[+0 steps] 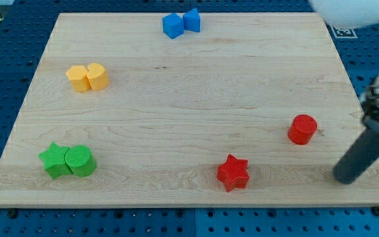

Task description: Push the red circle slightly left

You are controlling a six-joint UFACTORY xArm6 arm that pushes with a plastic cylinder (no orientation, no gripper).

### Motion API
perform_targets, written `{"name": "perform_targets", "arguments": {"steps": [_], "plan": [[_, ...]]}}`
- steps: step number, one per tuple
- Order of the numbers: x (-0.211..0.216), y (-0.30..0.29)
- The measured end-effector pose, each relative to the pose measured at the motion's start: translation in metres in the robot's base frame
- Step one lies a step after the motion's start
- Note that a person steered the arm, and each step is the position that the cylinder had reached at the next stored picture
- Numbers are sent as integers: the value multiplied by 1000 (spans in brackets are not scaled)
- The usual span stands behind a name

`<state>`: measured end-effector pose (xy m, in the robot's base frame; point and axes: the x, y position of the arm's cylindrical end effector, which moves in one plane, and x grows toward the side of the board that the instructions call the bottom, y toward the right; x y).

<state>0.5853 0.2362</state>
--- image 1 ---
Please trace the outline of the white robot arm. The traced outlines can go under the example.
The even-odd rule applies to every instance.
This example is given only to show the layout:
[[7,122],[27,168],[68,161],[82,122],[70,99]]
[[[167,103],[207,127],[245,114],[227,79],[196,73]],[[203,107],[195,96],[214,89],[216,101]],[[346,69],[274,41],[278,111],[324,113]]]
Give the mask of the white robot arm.
[[[337,28],[379,23],[379,0],[310,0],[313,10]],[[351,184],[379,158],[379,75],[360,96],[365,130],[332,169],[333,177]]]

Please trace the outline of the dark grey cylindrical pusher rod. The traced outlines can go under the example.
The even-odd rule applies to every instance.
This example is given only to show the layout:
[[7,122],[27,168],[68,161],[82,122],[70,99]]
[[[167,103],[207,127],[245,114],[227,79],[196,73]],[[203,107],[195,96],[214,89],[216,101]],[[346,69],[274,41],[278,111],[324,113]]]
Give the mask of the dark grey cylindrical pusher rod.
[[379,124],[367,126],[332,169],[333,177],[351,184],[379,158]]

